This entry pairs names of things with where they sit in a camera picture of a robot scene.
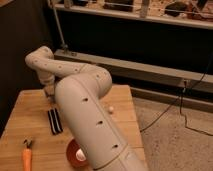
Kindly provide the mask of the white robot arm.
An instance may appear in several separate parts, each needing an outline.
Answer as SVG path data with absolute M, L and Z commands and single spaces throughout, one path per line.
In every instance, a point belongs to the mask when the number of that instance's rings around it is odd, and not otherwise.
M 108 70 L 56 60 L 42 46 L 25 57 L 43 85 L 56 82 L 55 100 L 67 126 L 94 171 L 148 171 L 100 103 L 112 87 Z

